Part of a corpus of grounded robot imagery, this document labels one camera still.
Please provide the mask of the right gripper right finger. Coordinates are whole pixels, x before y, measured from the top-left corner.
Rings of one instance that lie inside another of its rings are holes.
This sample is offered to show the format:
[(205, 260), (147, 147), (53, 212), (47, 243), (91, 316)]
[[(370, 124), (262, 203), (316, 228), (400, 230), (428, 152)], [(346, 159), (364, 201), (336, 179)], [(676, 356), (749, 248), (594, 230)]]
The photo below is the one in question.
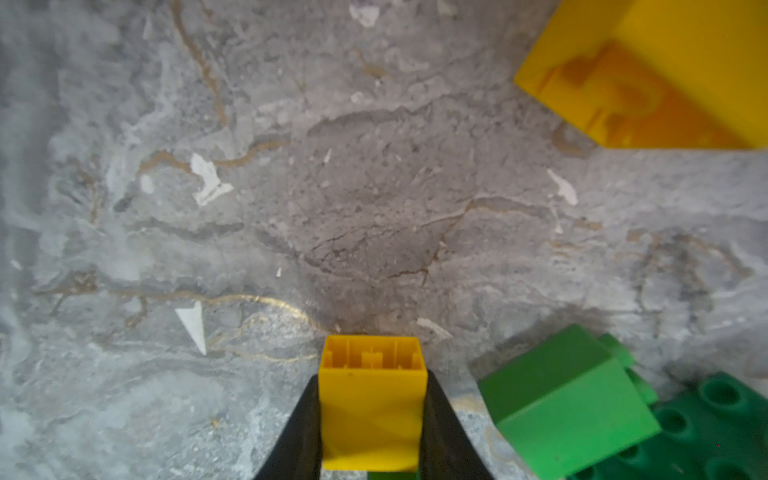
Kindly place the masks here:
[(419, 447), (421, 479), (487, 479), (493, 476), (474, 449), (436, 375), (427, 371)]

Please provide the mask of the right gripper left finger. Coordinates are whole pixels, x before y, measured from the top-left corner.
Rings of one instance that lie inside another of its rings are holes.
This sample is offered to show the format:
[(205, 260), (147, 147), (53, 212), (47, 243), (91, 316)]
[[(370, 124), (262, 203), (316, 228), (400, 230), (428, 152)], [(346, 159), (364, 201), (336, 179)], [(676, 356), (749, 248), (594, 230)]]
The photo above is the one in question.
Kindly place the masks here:
[(319, 380), (307, 383), (254, 480), (318, 480), (322, 469)]

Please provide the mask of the yellow lego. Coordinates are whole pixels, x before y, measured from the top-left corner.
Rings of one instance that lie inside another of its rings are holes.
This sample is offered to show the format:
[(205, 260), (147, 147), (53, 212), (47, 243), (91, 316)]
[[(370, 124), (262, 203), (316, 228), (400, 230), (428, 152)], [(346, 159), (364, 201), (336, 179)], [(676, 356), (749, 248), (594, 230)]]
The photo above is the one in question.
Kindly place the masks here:
[(515, 83), (608, 148), (762, 149), (763, 1), (564, 1)]
[(416, 337), (328, 336), (318, 369), (323, 468), (416, 471), (427, 383)]

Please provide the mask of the dark green lego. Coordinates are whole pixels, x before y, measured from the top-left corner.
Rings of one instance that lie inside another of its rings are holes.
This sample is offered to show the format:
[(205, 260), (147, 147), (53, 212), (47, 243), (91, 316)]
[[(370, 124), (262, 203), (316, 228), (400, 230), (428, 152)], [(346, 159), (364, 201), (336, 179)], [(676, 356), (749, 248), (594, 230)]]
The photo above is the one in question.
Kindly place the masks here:
[(574, 479), (765, 479), (767, 399), (727, 373), (658, 404), (661, 433)]

